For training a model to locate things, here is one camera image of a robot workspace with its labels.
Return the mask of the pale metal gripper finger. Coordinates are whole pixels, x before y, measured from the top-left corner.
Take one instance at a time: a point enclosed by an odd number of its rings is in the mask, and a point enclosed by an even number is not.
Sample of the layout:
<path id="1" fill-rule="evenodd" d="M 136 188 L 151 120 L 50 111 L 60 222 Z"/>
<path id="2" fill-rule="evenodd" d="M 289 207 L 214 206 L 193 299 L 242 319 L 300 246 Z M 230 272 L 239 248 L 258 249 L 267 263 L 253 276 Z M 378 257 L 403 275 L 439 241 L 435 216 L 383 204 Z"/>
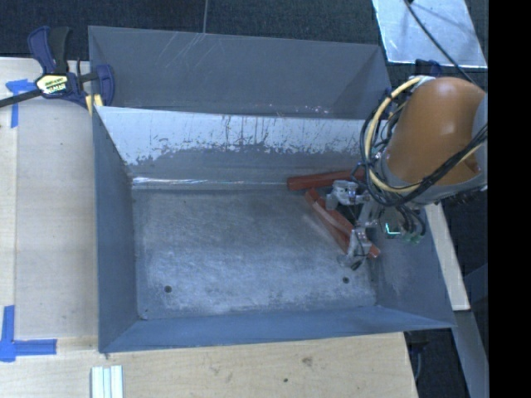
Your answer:
<path id="1" fill-rule="evenodd" d="M 341 206 L 362 205 L 370 201 L 368 192 L 362 190 L 362 186 L 356 182 L 347 180 L 335 180 L 331 192 L 325 198 L 325 208 L 335 210 Z"/>
<path id="2" fill-rule="evenodd" d="M 359 269 L 368 258 L 372 242 L 364 228 L 354 228 L 350 234 L 347 249 L 337 258 L 338 263 L 351 270 Z"/>

